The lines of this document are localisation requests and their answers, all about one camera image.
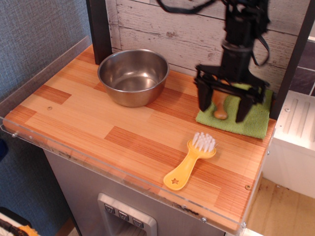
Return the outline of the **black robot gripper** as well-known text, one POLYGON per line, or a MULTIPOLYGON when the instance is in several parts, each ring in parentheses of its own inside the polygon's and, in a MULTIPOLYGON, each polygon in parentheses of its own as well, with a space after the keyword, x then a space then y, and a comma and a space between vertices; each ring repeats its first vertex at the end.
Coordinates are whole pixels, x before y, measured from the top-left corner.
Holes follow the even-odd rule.
POLYGON ((222 42, 223 55, 219 66, 198 64, 194 83, 198 89, 201 111, 206 111, 212 103, 214 90, 226 92, 242 98, 239 102, 235 122, 242 122, 253 103, 265 101, 265 91, 269 83, 256 77, 249 70, 254 59, 254 42, 248 45, 235 45, 222 42))

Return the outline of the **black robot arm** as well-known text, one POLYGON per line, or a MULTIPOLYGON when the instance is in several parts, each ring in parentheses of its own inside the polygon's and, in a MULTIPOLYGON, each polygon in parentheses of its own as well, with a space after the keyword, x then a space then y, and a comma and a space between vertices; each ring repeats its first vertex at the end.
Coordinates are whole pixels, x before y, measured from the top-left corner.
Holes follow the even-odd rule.
POLYGON ((268 1, 225 0, 225 32, 222 41, 223 55, 219 66, 199 64, 194 83, 198 91, 201 111, 214 103, 219 114, 224 113, 222 94, 240 98, 236 123, 242 122, 252 105, 263 103, 269 83, 256 77, 249 70, 250 60, 255 60, 253 46, 259 40, 268 50, 262 37, 267 31, 268 1))

